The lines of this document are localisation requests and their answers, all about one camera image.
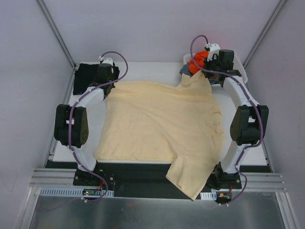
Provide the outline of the cream yellow t shirt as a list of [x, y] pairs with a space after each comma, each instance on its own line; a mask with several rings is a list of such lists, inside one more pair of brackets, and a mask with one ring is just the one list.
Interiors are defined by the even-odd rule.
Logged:
[[95, 151], [101, 161], [170, 163], [166, 178], [196, 199], [220, 159], [222, 114], [202, 72], [178, 86], [117, 83]]

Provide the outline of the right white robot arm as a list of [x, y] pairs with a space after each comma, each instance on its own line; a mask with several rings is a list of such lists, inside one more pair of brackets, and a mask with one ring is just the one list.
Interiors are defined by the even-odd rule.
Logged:
[[237, 180], [240, 163], [250, 148], [259, 146], [265, 135], [269, 109], [250, 94], [239, 70], [234, 69], [234, 52], [207, 45], [203, 62], [205, 77], [215, 77], [230, 95], [236, 112], [230, 125], [231, 145], [224, 159], [214, 169], [214, 182], [226, 188]]

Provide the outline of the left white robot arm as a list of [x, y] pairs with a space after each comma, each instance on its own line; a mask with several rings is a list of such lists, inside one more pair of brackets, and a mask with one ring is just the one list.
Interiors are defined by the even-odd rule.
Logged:
[[94, 170], [94, 153], [105, 118], [105, 98], [114, 88], [109, 84], [119, 76], [119, 68], [107, 58], [99, 64], [81, 63], [74, 74], [73, 95], [70, 104], [56, 108], [54, 138], [66, 146], [75, 157], [78, 169], [85, 171], [84, 180], [91, 186], [100, 182], [101, 175]]

